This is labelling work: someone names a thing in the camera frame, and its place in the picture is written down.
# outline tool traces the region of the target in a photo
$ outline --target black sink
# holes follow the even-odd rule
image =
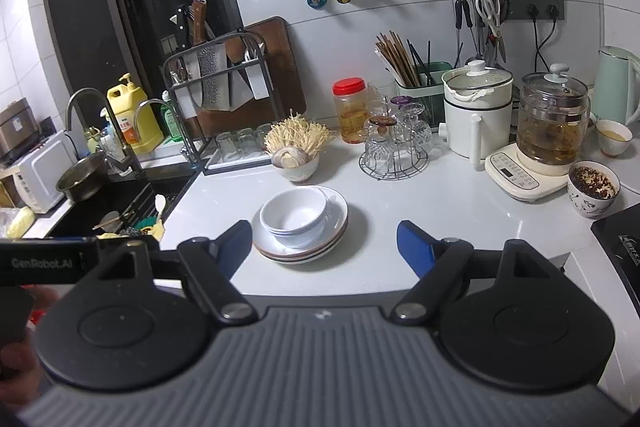
[[[157,214],[156,194],[162,194],[167,199],[167,206],[162,213],[162,220],[165,220],[197,175],[186,164],[146,169],[145,174],[143,178],[130,176],[122,179],[117,175],[112,176],[112,181],[97,194],[76,203],[49,232],[49,237],[99,235],[103,230],[93,230],[93,227],[112,210],[124,216],[119,230],[133,227],[145,217]]]

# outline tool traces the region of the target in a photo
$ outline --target mint green kettle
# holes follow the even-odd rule
[[[639,78],[640,58],[622,48],[604,46],[591,107],[596,119],[629,125],[640,118]]]

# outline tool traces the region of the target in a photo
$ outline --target person's hand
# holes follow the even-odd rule
[[[57,293],[51,288],[34,286],[28,291],[35,299],[34,309],[37,310],[45,310],[58,300]],[[4,367],[18,371],[11,380],[0,381],[0,401],[18,410],[36,399],[43,371],[31,345],[31,331],[26,330],[20,343],[7,344],[0,349],[0,361]]]

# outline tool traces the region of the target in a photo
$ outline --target glass kettle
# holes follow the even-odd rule
[[[589,123],[588,88],[565,74],[566,64],[552,64],[551,73],[523,77],[518,112],[518,159],[546,176],[569,172]]]

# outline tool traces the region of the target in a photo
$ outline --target plastic jar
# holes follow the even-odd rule
[[[335,108],[340,121],[340,133],[347,143],[361,143],[367,113],[367,84],[358,77],[338,80],[333,87]]]

